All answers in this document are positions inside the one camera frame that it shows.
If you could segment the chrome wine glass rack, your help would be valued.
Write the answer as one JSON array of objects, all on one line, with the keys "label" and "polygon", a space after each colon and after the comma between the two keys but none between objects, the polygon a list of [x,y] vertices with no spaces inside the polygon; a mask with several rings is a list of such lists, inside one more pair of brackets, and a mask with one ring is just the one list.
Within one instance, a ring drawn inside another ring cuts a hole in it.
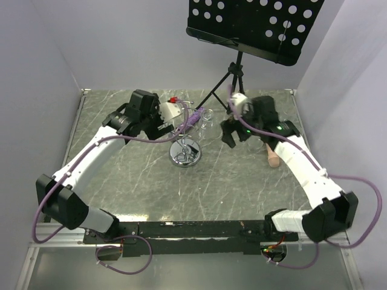
[{"label": "chrome wine glass rack", "polygon": [[[178,126],[178,129],[173,131],[171,134],[175,134],[180,127],[184,126],[184,122],[186,119],[186,114],[188,114],[187,119],[189,118],[189,114],[192,111],[188,111],[188,108],[193,104],[193,101],[189,101],[189,103],[184,103],[181,101],[183,105],[183,123]],[[202,149],[199,144],[199,126],[200,120],[197,124],[195,124],[194,128],[191,129],[188,133],[184,131],[179,133],[177,137],[172,141],[172,144],[169,148],[169,158],[173,165],[178,167],[193,167],[196,165],[201,157],[202,157]]]}]

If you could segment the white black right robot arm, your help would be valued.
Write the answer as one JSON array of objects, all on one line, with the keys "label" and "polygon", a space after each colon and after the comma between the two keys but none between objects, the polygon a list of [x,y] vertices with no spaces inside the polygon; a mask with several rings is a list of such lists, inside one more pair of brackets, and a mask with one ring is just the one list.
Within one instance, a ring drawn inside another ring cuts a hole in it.
[{"label": "white black right robot arm", "polygon": [[349,229],[359,200],[353,192],[344,192],[311,155],[300,131],[290,120],[280,120],[271,96],[248,98],[233,93],[229,98],[232,115],[221,122],[222,141],[236,146],[257,136],[286,164],[305,192],[310,210],[280,209],[265,216],[264,234],[278,240],[287,233],[304,233],[313,242],[321,242]]}]

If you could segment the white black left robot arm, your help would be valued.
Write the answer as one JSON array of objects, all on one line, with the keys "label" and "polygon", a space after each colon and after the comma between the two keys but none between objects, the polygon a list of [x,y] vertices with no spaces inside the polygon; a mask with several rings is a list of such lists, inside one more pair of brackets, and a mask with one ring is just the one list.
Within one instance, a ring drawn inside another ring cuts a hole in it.
[{"label": "white black left robot arm", "polygon": [[91,141],[67,165],[37,179],[39,207],[35,215],[43,213],[69,230],[96,231],[106,243],[117,240],[119,219],[89,206],[80,193],[113,154],[131,140],[140,141],[140,133],[146,134],[145,143],[161,143],[162,137],[174,129],[171,120],[183,112],[181,100],[176,97],[162,103],[156,93],[133,91],[129,101],[108,114]]}]

